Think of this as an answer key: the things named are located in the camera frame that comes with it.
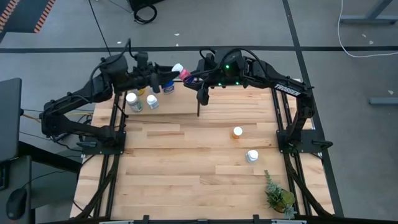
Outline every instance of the wooden tabletop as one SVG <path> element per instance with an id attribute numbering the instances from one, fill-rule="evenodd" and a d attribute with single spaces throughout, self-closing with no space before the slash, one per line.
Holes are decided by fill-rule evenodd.
<path id="1" fill-rule="evenodd" d="M 295 114 L 295 98 L 288 99 Z M 93 125 L 109 124 L 112 102 L 96 105 Z M 155 220 L 252 219 L 253 214 L 283 217 L 269 208 L 264 193 L 264 170 L 289 189 L 275 135 L 277 122 L 270 89 L 216 88 L 210 90 L 209 105 L 200 107 L 200 117 L 130 115 L 126 124 L 126 150 L 119 163 L 113 220 L 142 220 L 143 215 Z M 231 137 L 236 126 L 243 129 L 239 139 Z M 310 120 L 305 128 L 312 128 Z M 258 161 L 252 164 L 245 158 L 251 149 L 259 152 Z M 80 172 L 75 202 L 82 207 L 98 187 L 102 160 L 103 156 L 95 156 Z M 301 154 L 301 160 L 307 187 L 333 213 L 321 160 L 311 154 Z M 297 197 L 304 213 L 299 190 Z M 104 198 L 102 215 L 107 193 Z M 79 212 L 73 206 L 71 217 Z"/>

